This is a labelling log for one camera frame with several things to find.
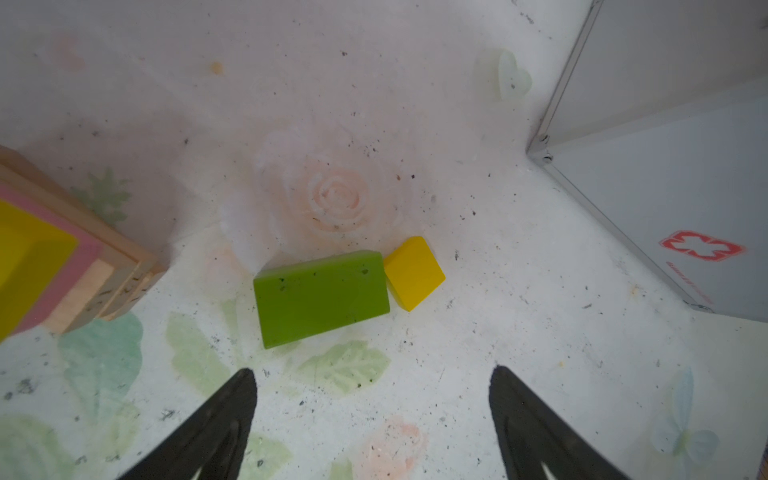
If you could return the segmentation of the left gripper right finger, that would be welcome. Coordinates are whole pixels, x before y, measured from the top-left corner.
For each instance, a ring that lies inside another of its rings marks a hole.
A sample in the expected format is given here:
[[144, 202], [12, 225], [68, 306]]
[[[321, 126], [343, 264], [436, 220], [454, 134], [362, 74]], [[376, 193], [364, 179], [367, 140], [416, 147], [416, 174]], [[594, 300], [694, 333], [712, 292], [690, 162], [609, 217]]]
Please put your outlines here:
[[505, 366], [494, 368], [489, 404], [509, 479], [624, 479]]

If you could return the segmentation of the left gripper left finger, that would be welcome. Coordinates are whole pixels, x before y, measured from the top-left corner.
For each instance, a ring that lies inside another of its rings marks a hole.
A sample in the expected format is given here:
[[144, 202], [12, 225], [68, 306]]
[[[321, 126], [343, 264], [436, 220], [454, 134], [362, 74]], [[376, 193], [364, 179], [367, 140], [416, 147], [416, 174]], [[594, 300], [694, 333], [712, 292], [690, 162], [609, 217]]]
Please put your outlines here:
[[257, 406], [254, 372], [237, 371], [124, 479], [236, 479]]

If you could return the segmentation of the green rectangular block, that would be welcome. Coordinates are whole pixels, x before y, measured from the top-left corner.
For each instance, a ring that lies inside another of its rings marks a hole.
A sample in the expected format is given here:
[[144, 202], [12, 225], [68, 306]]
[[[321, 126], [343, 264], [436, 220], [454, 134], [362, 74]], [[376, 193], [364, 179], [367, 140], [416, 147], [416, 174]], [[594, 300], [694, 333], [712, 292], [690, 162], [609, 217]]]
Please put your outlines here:
[[390, 311], [383, 258], [371, 250], [264, 270], [253, 290], [266, 349]]

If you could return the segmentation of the pink rectangular block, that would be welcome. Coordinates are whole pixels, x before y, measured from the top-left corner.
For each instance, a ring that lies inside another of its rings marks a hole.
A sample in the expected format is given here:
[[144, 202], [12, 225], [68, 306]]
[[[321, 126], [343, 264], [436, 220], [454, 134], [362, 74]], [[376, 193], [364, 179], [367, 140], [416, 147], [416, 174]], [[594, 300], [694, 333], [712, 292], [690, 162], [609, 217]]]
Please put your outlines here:
[[102, 244], [1, 186], [1, 337], [41, 324], [99, 258]]

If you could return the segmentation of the yellow rectangular block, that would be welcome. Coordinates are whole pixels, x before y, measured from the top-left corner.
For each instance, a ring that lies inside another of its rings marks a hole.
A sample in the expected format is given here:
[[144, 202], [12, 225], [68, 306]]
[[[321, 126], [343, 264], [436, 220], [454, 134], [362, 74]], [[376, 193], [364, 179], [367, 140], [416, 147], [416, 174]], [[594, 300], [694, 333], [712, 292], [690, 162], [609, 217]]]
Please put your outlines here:
[[78, 239], [1, 202], [1, 337], [10, 336], [77, 249]]

